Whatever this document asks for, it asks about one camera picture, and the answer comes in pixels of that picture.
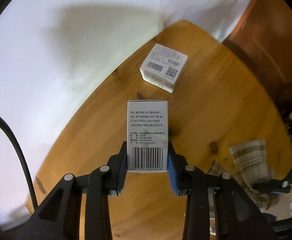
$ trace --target product label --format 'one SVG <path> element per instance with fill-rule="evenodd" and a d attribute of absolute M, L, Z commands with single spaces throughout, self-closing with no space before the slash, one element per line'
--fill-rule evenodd
<path fill-rule="evenodd" d="M 128 171 L 167 170 L 167 101 L 130 101 L 127 111 Z"/>

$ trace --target wooden table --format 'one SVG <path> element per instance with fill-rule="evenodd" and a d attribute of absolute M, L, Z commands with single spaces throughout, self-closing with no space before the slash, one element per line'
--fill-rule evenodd
<path fill-rule="evenodd" d="M 155 43 L 188 55 L 172 94 L 143 81 L 139 72 Z M 215 160 L 236 173 L 229 147 L 257 139 L 266 140 L 268 166 L 277 178 L 292 166 L 284 125 L 254 75 L 209 34 L 180 21 L 131 55 L 77 111 L 38 173 L 38 200 L 64 174 L 83 175 L 106 164 L 126 140 L 127 101 L 144 98 L 168 101 L 169 140 L 188 163 L 205 172 Z M 217 153 L 210 150 L 211 142 L 217 144 Z M 109 197 L 113 238 L 181 239 L 185 204 L 185 197 L 173 195 L 166 173 L 128 173 L 120 197 Z"/>

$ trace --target qr code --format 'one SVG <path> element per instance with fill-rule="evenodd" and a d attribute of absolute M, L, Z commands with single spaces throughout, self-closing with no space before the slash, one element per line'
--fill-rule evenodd
<path fill-rule="evenodd" d="M 176 67 L 177 67 L 178 65 L 180 65 L 180 63 L 175 62 L 175 61 L 172 60 L 172 59 L 169 59 L 169 60 L 168 60 L 168 63 L 173 64 L 173 65 L 175 65 Z"/>
<path fill-rule="evenodd" d="M 172 67 L 169 67 L 168 70 L 166 71 L 166 74 L 167 76 L 171 77 L 171 78 L 175 78 L 176 75 L 178 73 L 178 70 L 175 69 L 175 68 L 172 68 Z"/>

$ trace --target wood knot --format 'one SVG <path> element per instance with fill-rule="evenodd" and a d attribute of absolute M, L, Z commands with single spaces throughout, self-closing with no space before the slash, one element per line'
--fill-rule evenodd
<path fill-rule="evenodd" d="M 139 92 L 137 92 L 137 100 L 146 100 L 146 98 Z"/>
<path fill-rule="evenodd" d="M 211 142 L 209 145 L 210 151 L 214 154 L 218 152 L 218 145 L 216 142 Z"/>

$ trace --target cardboard box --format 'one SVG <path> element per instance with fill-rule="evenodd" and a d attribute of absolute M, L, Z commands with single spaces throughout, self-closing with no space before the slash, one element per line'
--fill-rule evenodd
<path fill-rule="evenodd" d="M 132 172 L 167 171 L 168 102 L 127 104 L 127 166 Z"/>
<path fill-rule="evenodd" d="M 145 81 L 172 93 L 187 58 L 179 51 L 156 43 L 139 69 Z"/>

